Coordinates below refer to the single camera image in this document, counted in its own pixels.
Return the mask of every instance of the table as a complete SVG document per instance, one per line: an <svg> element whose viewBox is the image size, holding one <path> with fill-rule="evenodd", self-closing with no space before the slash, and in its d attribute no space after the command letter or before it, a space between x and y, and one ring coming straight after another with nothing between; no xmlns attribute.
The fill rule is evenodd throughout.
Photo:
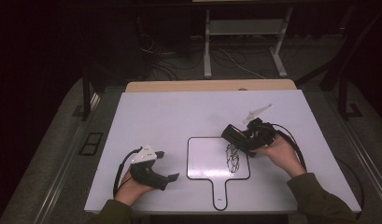
<svg viewBox="0 0 382 224"><path fill-rule="evenodd" d="M228 206L223 211L214 208L208 181L186 176L187 143L191 137L220 136L229 123L244 130L242 119L248 111L268 104L273 107L261 119L288 128L303 151L308 171L317 175L323 188L344 200L353 211L360 211L303 93L286 79L130 83L121 96L85 210L101 210L112 197L121 160L131 150L150 143L165 152L154 171L180 176L165 191L155 190L141 198L134 205L135 214L295 212L296 202L286 185L289 177L264 156L249 159L249 179L227 182Z"/></svg>

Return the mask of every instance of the dark background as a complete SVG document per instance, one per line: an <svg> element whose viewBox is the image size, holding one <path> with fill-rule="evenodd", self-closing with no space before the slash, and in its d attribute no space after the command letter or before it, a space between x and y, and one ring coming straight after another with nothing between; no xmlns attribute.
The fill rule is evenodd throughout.
<svg viewBox="0 0 382 224"><path fill-rule="evenodd" d="M296 7L288 35L337 34L346 9L346 5ZM232 15L252 18L250 11L238 8ZM149 59L142 58L135 30L148 32L184 54L189 51L189 35L204 33L202 10L168 12L148 11L140 27L134 22L137 13L74 14L61 1L0 1L0 216L82 72L90 74L98 91L106 85L125 85L148 71ZM260 15L276 12L277 8L268 7ZM228 17L219 11L215 16ZM354 74L353 82L382 116L382 19L371 33L348 73Z"/></svg>

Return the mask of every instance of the person's left hand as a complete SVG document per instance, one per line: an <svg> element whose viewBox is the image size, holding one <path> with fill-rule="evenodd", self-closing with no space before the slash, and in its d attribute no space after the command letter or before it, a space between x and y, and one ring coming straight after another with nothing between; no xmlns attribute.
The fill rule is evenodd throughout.
<svg viewBox="0 0 382 224"><path fill-rule="evenodd" d="M115 200L121 203L125 203L129 206L133 204L145 193L154 190L155 188L140 184L133 180L130 171L126 172L121 180L121 187L118 189L115 195Z"/></svg>

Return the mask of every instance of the dark green sleeve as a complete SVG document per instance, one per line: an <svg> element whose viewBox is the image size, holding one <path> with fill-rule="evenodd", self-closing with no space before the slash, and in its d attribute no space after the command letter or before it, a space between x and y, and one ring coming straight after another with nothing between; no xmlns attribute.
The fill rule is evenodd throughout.
<svg viewBox="0 0 382 224"><path fill-rule="evenodd" d="M309 223L357 223L350 208L341 199L325 191L314 174L295 176L288 182L298 211Z"/></svg>
<svg viewBox="0 0 382 224"><path fill-rule="evenodd" d="M127 224L132 215L132 208L115 200L106 201L100 214L87 222L88 224Z"/></svg>

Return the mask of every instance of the person's right hand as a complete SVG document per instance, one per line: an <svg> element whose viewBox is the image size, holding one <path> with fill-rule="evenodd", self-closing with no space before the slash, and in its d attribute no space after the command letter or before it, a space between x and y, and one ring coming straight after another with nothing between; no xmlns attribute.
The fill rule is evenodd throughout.
<svg viewBox="0 0 382 224"><path fill-rule="evenodd" d="M268 156L276 166L286 171L291 178L306 173L290 143L278 134L270 146L259 147L250 151Z"/></svg>

